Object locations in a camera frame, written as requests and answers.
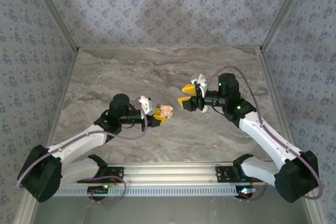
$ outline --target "cable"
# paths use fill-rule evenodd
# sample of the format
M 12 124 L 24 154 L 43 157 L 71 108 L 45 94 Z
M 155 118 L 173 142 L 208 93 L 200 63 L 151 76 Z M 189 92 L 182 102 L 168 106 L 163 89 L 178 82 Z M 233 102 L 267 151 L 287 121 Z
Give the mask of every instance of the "cable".
M 86 179 L 83 179 L 85 181 L 95 181 L 95 180 L 101 180 L 101 179 L 106 179 L 106 178 L 113 178 L 113 179 L 117 179 L 119 180 L 121 183 L 124 184 L 124 191 L 122 192 L 122 194 L 120 195 L 119 198 L 117 199 L 114 199 L 114 200 L 107 200 L 107 201 L 101 201 L 101 200 L 94 200 L 93 199 L 93 195 L 95 194 L 95 192 L 98 190 L 98 189 L 95 189 L 91 192 L 91 195 L 90 195 L 90 198 L 92 199 L 92 202 L 93 203 L 98 203 L 98 204 L 111 204 L 111 203 L 115 203 L 119 200 L 121 200 L 122 198 L 124 198 L 126 192 L 127 192 L 127 185 L 126 185 L 126 182 L 125 180 L 123 180 L 121 177 L 117 177 L 117 176 L 103 176 L 103 177 L 97 177 L 97 178 L 86 178 Z
M 215 165 L 215 171 L 216 171 L 216 173 L 217 173 L 217 167 L 219 167 L 219 166 L 222 166 L 222 165 L 221 164 Z
M 134 126 L 135 126 L 135 124 L 132 124 L 132 125 L 129 126 L 129 127 L 125 127 L 125 126 L 121 126 L 121 127 L 123 127 L 124 129 L 130 129 L 130 128 L 134 127 Z
M 110 132 L 106 132 L 106 131 L 91 131 L 91 132 L 88 132 L 88 133 L 83 133 L 81 134 L 80 136 L 77 136 L 75 137 L 74 139 L 72 139 L 71 141 L 69 141 L 68 143 L 62 145 L 60 148 L 58 149 L 55 149 L 51 152 L 48 152 L 47 154 L 43 155 L 42 157 L 38 158 L 37 160 L 35 160 L 31 165 L 29 165 L 29 167 L 21 174 L 20 178 L 17 180 L 15 186 L 17 188 L 22 188 L 22 185 L 21 185 L 21 182 L 22 180 L 24 179 L 24 177 L 31 171 L 31 169 L 33 169 L 33 167 L 35 165 L 37 165 L 39 162 L 41 162 L 42 160 L 46 159 L 47 157 L 51 156 L 53 153 L 56 153 L 56 152 L 59 152 L 60 150 L 63 150 L 64 148 L 68 147 L 70 144 L 73 144 L 74 142 L 82 139 L 83 137 L 86 137 L 86 136 L 89 136 L 91 134 L 106 134 L 106 135 L 109 135 L 109 136 L 113 136 L 113 137 L 118 137 L 118 138 L 121 138 L 121 139 L 124 139 L 124 140 L 139 140 L 140 138 L 142 138 L 143 136 L 146 135 L 147 133 L 147 129 L 148 129 L 148 121 L 147 121 L 147 116 L 146 114 L 144 113 L 142 107 L 140 107 L 140 111 L 142 113 L 142 115 L 144 116 L 144 123 L 145 123 L 145 129 L 144 131 L 142 132 L 142 134 L 140 136 L 137 136 L 137 137 L 125 137 L 125 136 L 119 136 L 119 135 L 115 135 L 113 133 L 110 133 Z
M 251 86 L 249 85 L 245 75 L 243 74 L 243 72 L 235 67 L 235 66 L 225 66 L 225 67 L 222 67 L 221 69 L 219 69 L 217 72 L 215 72 L 212 76 L 210 76 L 210 78 L 205 82 L 205 83 L 209 83 L 214 77 L 216 77 L 219 73 L 221 73 L 223 70 L 227 69 L 227 68 L 233 68 L 235 70 L 237 70 L 240 75 L 242 76 L 243 80 L 245 81 L 246 85 L 247 85 L 247 88 L 249 89 L 251 95 L 252 95 L 252 98 L 253 98 L 253 101 L 256 105 L 256 110 L 257 110 L 257 114 L 258 114 L 258 118 L 259 118 L 259 121 L 260 121 L 260 125 L 262 126 L 262 128 L 266 131 L 266 133 L 273 138 L 273 140 L 275 142 L 277 142 L 280 146 L 282 146 L 283 148 L 287 149 L 291 154 L 293 154 L 295 157 L 297 157 L 308 169 L 309 171 L 312 173 L 312 175 L 314 176 L 315 180 L 317 181 L 318 183 L 318 186 L 319 186 L 319 193 L 316 195 L 316 196 L 313 196 L 313 197 L 310 197 L 310 196 L 304 196 L 306 199 L 319 199 L 322 197 L 322 194 L 323 194 L 323 185 L 322 185 L 322 182 L 319 178 L 319 175 L 317 175 L 317 173 L 315 172 L 315 170 L 311 167 L 311 165 L 308 164 L 308 162 L 306 160 L 303 159 L 303 157 L 301 157 L 299 154 L 297 154 L 295 151 L 293 151 L 292 149 L 290 149 L 286 144 L 284 144 L 281 140 L 279 140 L 276 136 L 274 136 L 270 130 L 264 125 L 264 121 L 263 121 L 263 118 L 261 116 L 261 112 L 260 112 L 260 107 L 259 107 L 259 104 L 257 102 L 257 99 L 252 91 L 252 88 Z
M 224 114 L 222 114 L 222 113 L 220 113 L 218 110 L 216 110 L 215 107 L 214 107 L 213 105 L 211 106 L 211 108 L 212 108 L 214 111 L 216 111 L 218 114 L 224 116 Z

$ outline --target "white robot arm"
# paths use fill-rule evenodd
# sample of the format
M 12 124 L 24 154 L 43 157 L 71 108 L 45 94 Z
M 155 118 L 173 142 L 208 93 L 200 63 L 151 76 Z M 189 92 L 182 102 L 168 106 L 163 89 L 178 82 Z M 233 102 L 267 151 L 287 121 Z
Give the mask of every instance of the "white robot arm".
M 288 202 L 294 202 L 318 186 L 315 178 L 318 177 L 318 162 L 314 153 L 304 153 L 268 125 L 256 108 L 241 98 L 239 83 L 234 74 L 224 73 L 218 76 L 218 91 L 208 90 L 206 84 L 202 74 L 193 76 L 191 83 L 182 89 L 191 96 L 178 99 L 181 107 L 201 112 L 205 112 L 208 106 L 221 107 L 222 115 L 250 135 L 273 160 L 265 162 L 245 154 L 233 161 L 235 176 L 267 182 L 275 186 Z
M 140 97 L 139 102 L 141 109 L 137 110 L 130 104 L 127 95 L 117 94 L 109 109 L 80 134 L 48 148 L 42 145 L 34 147 L 18 175 L 17 186 L 26 188 L 39 202 L 43 202 L 60 186 L 86 178 L 113 175 L 107 174 L 107 164 L 97 155 L 73 161 L 116 137 L 124 124 L 141 124 L 143 133 L 140 136 L 117 136 L 136 140 L 145 134 L 148 127 L 161 126 L 173 114 L 171 106 L 156 107 L 150 98 Z

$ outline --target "floral wallpaper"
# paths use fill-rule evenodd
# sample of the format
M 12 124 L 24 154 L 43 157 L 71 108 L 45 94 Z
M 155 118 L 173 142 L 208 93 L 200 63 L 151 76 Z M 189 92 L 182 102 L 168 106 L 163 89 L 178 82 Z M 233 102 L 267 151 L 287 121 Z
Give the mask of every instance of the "floral wallpaper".
M 78 47 L 260 45 L 283 0 L 53 0 Z
M 40 0 L 0 0 L 0 223 L 12 223 L 27 154 L 46 143 L 74 54 Z
M 267 51 L 291 130 L 319 159 L 322 202 L 336 223 L 336 0 L 297 0 Z

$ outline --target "marble surface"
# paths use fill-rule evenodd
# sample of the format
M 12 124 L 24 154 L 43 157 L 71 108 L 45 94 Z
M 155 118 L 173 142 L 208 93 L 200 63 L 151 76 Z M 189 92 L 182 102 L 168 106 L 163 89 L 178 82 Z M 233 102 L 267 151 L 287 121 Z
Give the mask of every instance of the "marble surface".
M 161 127 L 149 128 L 140 140 L 115 138 L 83 157 L 95 153 L 107 163 L 231 161 L 251 153 L 269 159 L 252 138 L 213 110 L 188 112 L 177 101 L 187 96 L 181 88 L 193 73 L 209 77 L 222 66 L 234 65 L 249 80 L 264 118 L 279 131 L 258 53 L 257 47 L 80 50 L 54 143 L 85 130 L 108 108 L 115 94 L 125 93 L 137 108 L 135 99 L 140 95 L 172 105 L 174 116 Z M 244 98 L 252 102 L 242 78 L 235 74 Z M 217 79 L 209 89 L 217 89 Z M 140 134 L 139 125 L 120 133 L 129 137 Z

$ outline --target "black joint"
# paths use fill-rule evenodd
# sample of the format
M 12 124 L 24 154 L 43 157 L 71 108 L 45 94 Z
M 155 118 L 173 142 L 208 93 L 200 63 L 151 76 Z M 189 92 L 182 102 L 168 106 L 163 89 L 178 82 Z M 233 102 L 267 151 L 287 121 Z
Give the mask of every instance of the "black joint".
M 244 174 L 243 169 L 241 167 L 241 164 L 247 160 L 248 158 L 253 157 L 251 154 L 244 154 L 243 156 L 240 156 L 239 158 L 235 159 L 233 163 L 233 172 L 237 177 L 244 177 L 246 178 L 247 176 Z
M 18 175 L 18 179 L 33 162 L 47 153 L 48 149 L 42 145 L 34 147 L 29 153 Z M 30 192 L 38 202 L 44 202 L 51 198 L 58 190 L 62 178 L 61 170 L 62 163 L 60 159 L 50 155 L 31 169 L 22 180 L 21 185 Z
M 122 129 L 118 119 L 106 115 L 106 112 L 102 113 L 102 115 L 95 120 L 93 124 L 100 126 L 104 131 L 113 133 L 114 135 L 118 135 Z M 106 143 L 113 138 L 113 136 L 108 135 Z
M 107 168 L 108 168 L 107 163 L 97 155 L 90 155 L 88 156 L 88 158 L 95 161 L 97 165 L 99 166 L 99 170 L 97 174 L 94 176 L 94 178 L 105 176 L 107 173 Z
M 256 112 L 256 108 L 250 104 L 248 101 L 241 99 L 239 102 L 229 106 L 222 108 L 223 114 L 226 119 L 239 128 L 240 119 L 243 119 L 246 114 L 250 112 Z
M 318 161 L 315 154 L 311 151 L 307 151 L 302 153 L 301 157 L 314 169 L 317 175 L 319 175 Z M 283 199 L 290 203 L 293 203 L 318 186 L 311 171 L 298 158 L 292 161 L 286 161 L 279 173 L 274 177 L 276 190 Z
M 220 96 L 240 100 L 239 82 L 233 73 L 222 73 L 218 76 L 218 93 Z
M 108 116 L 119 118 L 127 115 L 129 110 L 130 98 L 126 94 L 116 94 L 110 102 Z

